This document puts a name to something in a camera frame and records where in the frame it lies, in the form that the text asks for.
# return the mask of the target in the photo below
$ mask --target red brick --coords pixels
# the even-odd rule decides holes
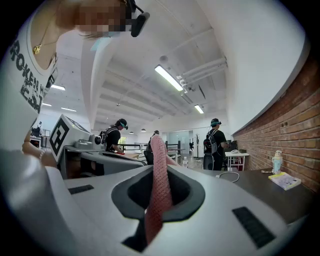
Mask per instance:
[[[285,94],[255,121],[234,134],[250,154],[246,169],[272,166],[282,150],[281,169],[317,191],[320,188],[320,71],[309,56]]]

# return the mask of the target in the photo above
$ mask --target booklet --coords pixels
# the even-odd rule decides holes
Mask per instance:
[[[301,179],[292,177],[283,171],[279,174],[271,175],[268,178],[284,190],[292,189],[301,183]]]

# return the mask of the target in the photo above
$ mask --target pink cloth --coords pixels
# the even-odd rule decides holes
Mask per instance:
[[[167,164],[178,165],[167,155],[166,145],[159,135],[152,137],[151,147],[153,151],[153,185],[150,203],[144,219],[148,244],[162,228],[163,213],[173,206]]]

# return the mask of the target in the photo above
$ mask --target plastic water bottle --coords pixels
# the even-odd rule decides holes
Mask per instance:
[[[186,156],[183,158],[182,166],[185,167],[185,168],[188,168],[188,159],[187,159]]]

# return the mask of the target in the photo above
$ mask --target gold necklace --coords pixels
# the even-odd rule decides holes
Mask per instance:
[[[33,54],[34,54],[34,55],[40,53],[40,50],[41,50],[42,43],[43,43],[43,41],[44,41],[45,35],[46,35],[47,30],[48,30],[48,28],[49,28],[49,26],[50,26],[50,23],[51,23],[52,19],[55,17],[56,13],[57,13],[57,12],[55,12],[54,15],[51,17],[51,19],[49,20],[49,24],[48,24],[48,26],[46,26],[46,29],[45,29],[45,31],[44,31],[44,34],[43,34],[42,39],[41,39],[41,41],[40,41],[40,44],[36,45],[36,46],[33,48]],[[44,46],[45,46],[45,45],[53,44],[53,43],[55,43],[55,42],[57,42],[57,41],[58,41],[58,39],[57,39],[56,41],[54,41],[54,42],[46,43],[46,44],[44,44]]]

